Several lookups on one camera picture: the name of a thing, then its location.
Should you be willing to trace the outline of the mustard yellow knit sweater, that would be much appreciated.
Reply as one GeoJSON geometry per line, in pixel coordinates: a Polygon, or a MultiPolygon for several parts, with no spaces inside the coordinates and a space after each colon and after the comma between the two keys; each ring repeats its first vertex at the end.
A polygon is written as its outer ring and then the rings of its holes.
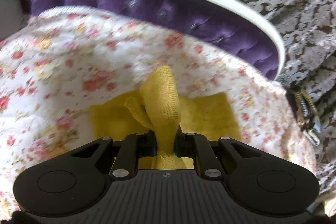
{"type": "Polygon", "coordinates": [[[191,169],[193,163],[174,154],[178,128],[215,141],[222,136],[240,140],[239,125],[225,93],[205,97],[179,96],[170,67],[153,71],[139,89],[89,108],[95,136],[123,140],[153,130],[157,154],[140,160],[141,169],[191,169]]]}

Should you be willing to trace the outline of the floral quilted bedspread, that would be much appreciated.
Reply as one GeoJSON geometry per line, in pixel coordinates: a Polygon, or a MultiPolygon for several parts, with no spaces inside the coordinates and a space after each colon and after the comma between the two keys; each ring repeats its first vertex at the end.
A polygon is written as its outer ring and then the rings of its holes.
{"type": "Polygon", "coordinates": [[[139,89],[168,66],[179,96],[225,93],[240,141],[315,172],[313,146],[284,89],[216,46],[87,7],[58,7],[1,42],[1,218],[18,210],[25,169],[95,136],[89,108],[139,89]]]}

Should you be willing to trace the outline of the striped crochet blanket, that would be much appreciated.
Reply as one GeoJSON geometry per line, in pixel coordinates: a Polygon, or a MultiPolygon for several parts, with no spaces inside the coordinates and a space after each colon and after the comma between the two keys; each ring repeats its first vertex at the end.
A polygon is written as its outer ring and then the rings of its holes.
{"type": "Polygon", "coordinates": [[[301,132],[313,146],[319,146],[322,129],[318,110],[314,102],[303,91],[290,91],[286,96],[301,132]]]}

